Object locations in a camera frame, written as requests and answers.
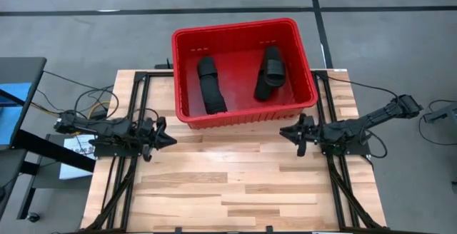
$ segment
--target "wooden table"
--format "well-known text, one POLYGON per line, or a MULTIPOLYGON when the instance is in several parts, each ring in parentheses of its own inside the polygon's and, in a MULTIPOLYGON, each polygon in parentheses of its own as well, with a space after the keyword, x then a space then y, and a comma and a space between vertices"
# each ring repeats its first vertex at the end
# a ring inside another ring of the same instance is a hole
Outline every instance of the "wooden table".
MULTIPOLYGON (((124 117, 128 111, 134 73, 117 73, 114 93, 119 97, 119 109, 115 117, 124 117)), ((348 80, 347 71, 329 70, 328 74, 348 80)), ((357 118, 351 85, 333 80, 330 85, 338 119, 357 118)), ((115 105, 113 99, 110 109, 115 105)), ((174 231, 175 227, 184 231, 262 231, 267 225, 284 231, 338 230, 326 158, 312 143, 299 158, 297 148, 278 134, 280 127, 292 125, 296 118, 191 130, 175 115, 171 77, 151 80, 147 107, 167 116, 166 132, 178 144, 154 151, 149 163, 139 160, 127 231, 174 231)), ((316 107, 304 113, 317 119, 316 107)), ((360 156, 346 158, 354 195, 375 221, 385 225, 371 166, 360 156)), ((96 163, 81 227, 100 213, 110 164, 111 158, 96 163)), ((346 199, 341 197, 346 224, 351 225, 346 199)), ((120 226, 123 204, 121 198, 114 227, 120 226)))

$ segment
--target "black metal frame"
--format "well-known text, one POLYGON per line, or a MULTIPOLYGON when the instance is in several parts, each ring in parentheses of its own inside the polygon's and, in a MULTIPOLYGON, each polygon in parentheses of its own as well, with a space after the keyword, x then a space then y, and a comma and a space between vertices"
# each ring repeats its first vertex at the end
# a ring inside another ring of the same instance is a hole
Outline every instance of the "black metal frame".
POLYGON ((457 103, 452 103, 431 113, 423 115, 426 123, 434 123, 438 119, 449 117, 454 124, 457 124, 457 103))
POLYGON ((21 207, 19 208, 19 212, 17 214, 17 220, 25 220, 27 215, 29 214, 29 209, 32 200, 35 196, 36 188, 33 187, 35 176, 38 173, 38 169, 40 168, 41 159, 43 157, 39 157, 36 163, 30 163, 24 161, 21 166, 21 173, 31 175, 31 180, 29 181, 29 186, 26 189, 25 199, 22 200, 21 207))
MULTIPOLYGON (((173 77, 173 72, 172 71, 166 71, 166 72, 136 72, 134 76, 134 84, 132 86, 132 91, 131 91, 131 96, 130 96, 130 104, 129 104, 129 111, 128 111, 128 118, 130 120, 133 119, 134 117, 134 112, 135 107, 136 107, 136 98, 138 96, 138 89, 139 89, 139 84, 141 81, 144 82, 143 84, 143 91, 141 92, 141 102, 140 102, 140 108, 139 108, 139 115, 138 119, 144 118, 145 112, 146 112, 146 102, 148 100, 148 93, 149 93, 149 84, 151 83, 151 78, 153 77, 173 77)), ((123 171, 124 171, 124 164, 125 164, 125 157, 120 157, 119 163, 118 163, 118 168, 116 172, 116 178, 114 179, 114 190, 113 193, 116 192, 119 189, 123 171)), ((130 168, 136 169, 136 165, 138 163, 138 157, 133 157, 130 160, 130 168)), ((122 210, 122 216, 121 216, 121 227, 120 230, 125 230, 127 229, 127 224, 129 222, 129 211, 130 211, 130 205, 131 205, 131 197, 134 189, 134 182, 131 181, 127 187, 126 187, 126 195, 124 199, 124 206, 122 210)), ((109 216, 108 222, 107 222, 107 228, 113 228, 114 225, 114 216, 116 214, 116 205, 114 206, 113 210, 111 211, 111 214, 109 216)))
MULTIPOLYGON (((318 102, 317 102, 317 109, 318 109, 318 117, 319 117, 319 124, 324 124, 325 123, 325 113, 323 110, 323 103, 321 99, 321 92, 320 92, 320 87, 319 87, 319 79, 323 81, 323 87, 325 89, 326 93, 326 100, 328 103, 328 109, 329 109, 329 114, 330 118, 332 121, 337 121, 336 117, 336 111, 335 111, 335 106, 333 104, 333 97, 331 94, 331 87, 330 83, 328 82, 328 78, 322 78, 323 76, 327 76, 327 71, 313 71, 313 78, 314 78, 314 83, 316 85, 316 89, 318 91, 319 97, 318 97, 318 102)), ((128 117, 130 119, 133 118, 135 110, 135 104, 136 104, 136 98, 138 95, 138 89, 139 89, 139 83, 140 81, 144 81, 143 85, 143 91, 141 93, 141 102, 140 102, 140 108, 139 108, 139 119, 142 119, 144 117, 144 114, 146 112, 146 102, 148 98, 148 93, 149 93, 149 84, 151 83, 151 77, 172 77, 173 72, 172 71, 166 71, 166 72, 136 72, 135 77, 134 77, 134 85, 132 87, 132 92, 131 92, 131 98, 130 98, 130 104, 129 104, 129 112, 128 112, 128 117)), ((413 234, 414 232, 407 232, 407 231, 397 231, 397 230, 390 230, 386 227, 380 226, 378 223, 376 223, 370 215, 363 209, 362 205, 357 201, 357 199, 354 197, 352 193, 352 188, 351 188, 351 180, 349 178, 349 172, 348 172, 348 166, 347 162, 345 159, 345 155, 342 154, 338 157, 339 159, 339 165, 340 169, 342 172, 342 176, 339 175, 335 161, 332 155, 327 154, 326 155, 327 159, 327 165, 328 165, 328 173, 331 177, 331 187, 332 187, 332 193, 333 193, 333 198, 335 202, 335 209, 336 209, 336 216, 338 218, 338 227, 341 232, 349 232, 349 233, 385 233, 385 234, 413 234), (349 204, 349 209, 351 213, 351 222, 352 226, 347 227, 345 220, 344 220, 344 213, 343 213, 343 206, 341 205, 341 197, 339 191, 342 191, 345 197, 348 200, 349 204), (367 228, 360 228, 359 224, 359 218, 362 220, 362 222, 365 224, 367 228)), ((123 206, 123 211, 121 215, 121 226, 120 228, 113 228, 114 224, 114 213, 116 210, 116 204, 117 204, 117 199, 113 201, 111 199, 109 203, 111 204, 113 210, 111 211, 111 215, 108 221, 107 229, 106 230, 91 230, 90 233, 125 233, 127 229, 127 224, 129 221, 129 211, 130 211, 130 205, 131 205, 131 196, 133 193, 133 187, 134 187, 134 175, 135 175, 135 169, 136 165, 138 162, 138 158, 134 157, 131 159, 130 166, 129 166, 129 171, 127 173, 131 174, 131 182, 125 183, 125 179, 122 181, 124 185, 124 189, 119 192, 119 187, 121 186, 121 178, 123 175, 123 169, 124 169, 124 161, 125 158, 121 158, 122 163, 119 162, 118 164, 118 172, 116 174, 116 180, 115 183, 119 183, 118 185, 115 185, 114 189, 114 194, 117 196, 119 199, 122 191, 125 189, 126 191, 126 196, 124 199, 124 206, 123 206)), ((174 233, 182 234, 182 228, 177 227, 176 231, 174 233)), ((205 232, 204 234, 222 234, 222 233, 227 233, 227 232, 205 232)), ((266 227, 266 232, 239 232, 239 233, 249 233, 249 234, 255 234, 255 233, 268 233, 272 234, 273 233, 273 228, 271 226, 266 227)), ((275 232, 275 233, 288 233, 288 234, 306 234, 306 233, 311 233, 311 232, 275 232)), ((167 233, 167 232, 162 232, 161 234, 172 234, 172 232, 167 233)))
POLYGON ((13 142, 13 149, 23 148, 66 165, 94 172, 95 160, 80 153, 63 148, 51 141, 47 141, 27 131, 18 130, 13 142))

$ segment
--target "black cable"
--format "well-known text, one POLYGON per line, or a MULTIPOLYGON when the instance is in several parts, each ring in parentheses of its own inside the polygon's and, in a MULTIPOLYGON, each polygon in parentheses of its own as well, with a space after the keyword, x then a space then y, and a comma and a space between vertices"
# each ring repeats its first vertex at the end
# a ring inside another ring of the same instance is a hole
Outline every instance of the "black cable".
POLYGON ((385 92, 388 92, 390 94, 392 94, 394 97, 398 98, 397 94, 395 94, 393 91, 389 91, 387 88, 379 88, 379 87, 376 87, 376 86, 370 86, 370 85, 366 85, 366 84, 362 84, 362 83, 357 83, 355 81, 346 81, 346 80, 340 80, 340 79, 337 79, 337 78, 334 78, 334 77, 330 77, 330 76, 321 76, 319 75, 321 78, 330 78, 332 80, 335 80, 335 81, 341 81, 341 82, 345 82, 345 83, 352 83, 352 84, 355 84, 355 85, 358 85, 358 86, 362 86, 362 87, 365 87, 365 88, 373 88, 373 89, 376 89, 376 90, 379 90, 379 91, 385 91, 385 92))
POLYGON ((81 142, 79 141, 78 135, 75 135, 74 137, 76 138, 76 141, 78 141, 78 145, 79 145, 80 151, 81 151, 81 152, 84 152, 84 153, 81 153, 81 155, 87 156, 87 155, 90 155, 90 154, 93 154, 93 153, 94 153, 94 152, 85 153, 86 150, 83 149, 83 146, 81 145, 81 142))
POLYGON ((457 143, 439 143, 439 142, 436 142, 436 141, 431 141, 430 139, 426 138, 426 137, 423 135, 422 130, 421 130, 421 121, 422 121, 422 119, 425 120, 425 117, 426 117, 427 115, 429 115, 429 114, 431 114, 431 113, 426 113, 426 114, 424 114, 424 115, 419 119, 419 124, 418 124, 418 125, 419 125, 419 134, 421 134, 421 137, 422 137, 424 140, 426 140, 426 141, 428 141, 428 142, 430 142, 430 143, 433 143, 433 144, 435 144, 435 145, 440 145, 440 146, 456 146, 457 143))
POLYGON ((159 114, 158 114, 157 111, 155 111, 154 109, 146 108, 145 110, 151 111, 151 112, 155 113, 155 114, 156 114, 156 120, 159 119, 159 114))
POLYGON ((55 107, 55 106, 50 102, 48 96, 46 96, 46 94, 45 94, 43 91, 40 91, 39 89, 37 89, 36 91, 38 91, 41 95, 44 96, 44 99, 46 99, 46 101, 48 101, 48 104, 51 105, 52 108, 56 109, 57 111, 61 111, 61 112, 64 111, 64 109, 60 109, 60 108, 55 107))
POLYGON ((47 73, 47 74, 51 74, 52 76, 55 76, 55 77, 57 77, 57 78, 61 78, 61 79, 65 80, 65 81, 69 81, 69 82, 72 82, 72 83, 75 83, 75 84, 78 84, 78 85, 81 85, 81 86, 84 86, 84 87, 87 87, 87 88, 97 89, 96 87, 89 86, 89 85, 86 85, 86 84, 83 84, 83 83, 79 83, 79 82, 77 82, 77 81, 73 81, 73 80, 71 80, 71 79, 69 79, 69 78, 65 78, 65 77, 60 76, 60 75, 55 74, 55 73, 51 73, 51 72, 48 72, 48 71, 43 71, 43 72, 44 72, 44 73, 47 73))
POLYGON ((428 109, 430 109, 431 112, 434 112, 434 110, 431 108, 431 105, 433 105, 433 104, 435 104, 435 103, 438 103, 438 102, 457 103, 457 101, 453 101, 453 100, 448 100, 448 99, 437 99, 437 100, 432 101, 432 102, 429 103, 428 109))
POLYGON ((360 156, 370 164, 372 169, 374 169, 373 162, 371 162, 371 160, 369 159, 368 155, 360 155, 360 156))
POLYGON ((93 107, 94 107, 96 104, 98 104, 98 103, 101 104, 100 98, 103 96, 103 94, 104 94, 109 88, 112 88, 112 87, 114 87, 114 85, 110 85, 110 86, 106 86, 106 87, 101 88, 103 91, 101 92, 101 94, 100 94, 100 96, 99 96, 98 98, 95 98, 95 97, 92 96, 92 94, 94 94, 94 93, 96 93, 96 92, 98 92, 98 91, 92 91, 91 93, 89 93, 87 96, 88 96, 89 98, 95 99, 96 101, 95 101, 95 103, 92 104, 92 106, 89 106, 88 108, 85 108, 85 109, 81 110, 81 112, 84 112, 84 111, 87 111, 87 110, 93 108, 93 107))
POLYGON ((85 119, 87 119, 87 116, 85 116, 83 113, 81 113, 80 111, 76 111, 77 113, 79 113, 80 115, 82 115, 85 119))
POLYGON ((51 111, 51 110, 49 110, 49 109, 46 109, 44 106, 42 106, 42 105, 40 105, 40 104, 37 104, 37 103, 34 103, 34 102, 32 102, 31 104, 34 105, 34 106, 36 106, 36 107, 38 107, 38 108, 40 108, 40 109, 43 110, 43 111, 48 112, 48 113, 55 113, 55 114, 57 114, 57 115, 60 114, 60 112, 51 111))
MULTIPOLYGON (((78 108, 79 100, 80 100, 84 95, 86 95, 86 94, 88 94, 88 93, 90 93, 90 92, 92 92, 92 91, 103 91, 103 89, 101 89, 101 88, 95 88, 95 89, 93 89, 93 90, 83 92, 81 95, 79 95, 78 99, 76 100, 76 102, 75 102, 75 104, 74 104, 74 112, 77 112, 76 109, 78 108)), ((114 96, 114 98, 116 99, 116 107, 114 108, 114 110, 113 110, 109 115, 107 115, 106 117, 104 117, 104 118, 102 118, 102 119, 100 119, 100 120, 98 120, 98 121, 102 121, 102 120, 106 120, 107 118, 110 118, 110 117, 117 111, 117 109, 118 109, 118 107, 119 107, 119 98, 116 96, 116 94, 114 94, 113 91, 108 91, 108 90, 106 90, 106 89, 105 89, 105 92, 108 92, 108 93, 110 93, 111 95, 114 96)))
POLYGON ((111 161, 111 166, 109 166, 108 180, 106 182, 105 195, 103 196, 103 202, 101 203, 101 210, 105 207, 106 196, 108 195, 109 183, 111 182, 111 174, 113 173, 114 162, 116 161, 116 156, 113 157, 111 161))
POLYGON ((373 135, 381 143, 381 145, 384 148, 384 154, 382 156, 377 156, 374 154, 371 154, 371 156, 373 156, 374 158, 379 158, 379 159, 385 158, 387 156, 388 151, 387 151, 387 146, 384 143, 384 141, 381 138, 379 138, 373 131, 370 131, 370 130, 365 130, 365 131, 368 131, 371 135, 373 135))

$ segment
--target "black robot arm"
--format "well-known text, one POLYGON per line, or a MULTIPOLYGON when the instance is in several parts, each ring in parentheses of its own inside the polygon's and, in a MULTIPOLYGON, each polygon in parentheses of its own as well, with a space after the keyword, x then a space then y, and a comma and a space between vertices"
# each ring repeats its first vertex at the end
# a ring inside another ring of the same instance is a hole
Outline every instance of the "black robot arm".
POLYGON ((152 148, 161 149, 176 143, 176 139, 165 133, 166 120, 163 116, 156 121, 146 118, 132 122, 127 118, 94 121, 78 117, 74 111, 65 111, 54 124, 58 133, 93 134, 89 143, 95 147, 95 156, 143 156, 151 160, 152 148))
POLYGON ((281 128, 279 133, 298 145, 297 156, 305 155, 306 142, 333 146, 335 151, 340 151, 339 148, 351 142, 365 143, 371 135, 365 136, 364 130, 392 118, 416 117, 422 109, 412 96, 402 95, 392 99, 383 108, 358 119, 316 125, 312 116, 301 114, 296 124, 281 128))

